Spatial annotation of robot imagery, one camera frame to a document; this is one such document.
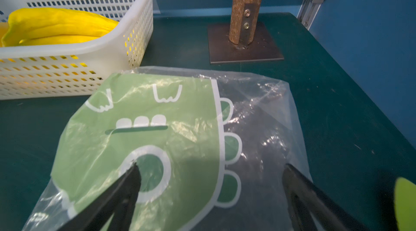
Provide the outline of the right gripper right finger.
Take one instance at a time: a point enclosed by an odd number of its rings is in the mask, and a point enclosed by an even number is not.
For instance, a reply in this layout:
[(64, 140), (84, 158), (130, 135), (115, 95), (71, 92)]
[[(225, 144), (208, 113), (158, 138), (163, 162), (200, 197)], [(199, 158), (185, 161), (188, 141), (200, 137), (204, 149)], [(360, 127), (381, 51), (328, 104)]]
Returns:
[(282, 184), (295, 231), (316, 231), (315, 220), (326, 231), (368, 231), (293, 165), (286, 164)]

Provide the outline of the yellow banana bag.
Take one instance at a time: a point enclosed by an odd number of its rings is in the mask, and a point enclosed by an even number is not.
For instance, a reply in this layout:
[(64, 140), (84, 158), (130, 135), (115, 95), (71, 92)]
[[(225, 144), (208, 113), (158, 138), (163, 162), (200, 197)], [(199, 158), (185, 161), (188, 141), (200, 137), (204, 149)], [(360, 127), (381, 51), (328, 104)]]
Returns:
[(19, 9), (8, 18), (3, 47), (84, 43), (101, 38), (117, 21), (85, 11), (35, 8)]

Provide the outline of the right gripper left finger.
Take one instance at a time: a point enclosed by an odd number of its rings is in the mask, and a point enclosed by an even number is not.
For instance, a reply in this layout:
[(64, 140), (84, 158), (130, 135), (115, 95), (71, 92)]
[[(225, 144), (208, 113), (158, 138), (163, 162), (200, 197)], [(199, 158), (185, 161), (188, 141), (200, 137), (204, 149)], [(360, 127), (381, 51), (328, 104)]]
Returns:
[(136, 163), (106, 189), (61, 231), (99, 231), (109, 222), (109, 231), (127, 231), (141, 187), (141, 174)]

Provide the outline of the green printed zip bag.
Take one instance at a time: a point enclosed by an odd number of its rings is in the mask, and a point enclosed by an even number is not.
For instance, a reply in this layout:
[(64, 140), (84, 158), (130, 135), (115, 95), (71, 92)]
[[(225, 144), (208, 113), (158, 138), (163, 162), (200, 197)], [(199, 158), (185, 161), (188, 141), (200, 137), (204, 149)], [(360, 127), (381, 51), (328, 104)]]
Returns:
[(24, 225), (56, 231), (133, 164), (133, 231), (291, 231), (286, 164), (309, 175), (287, 82), (142, 67), (106, 79), (68, 121)]

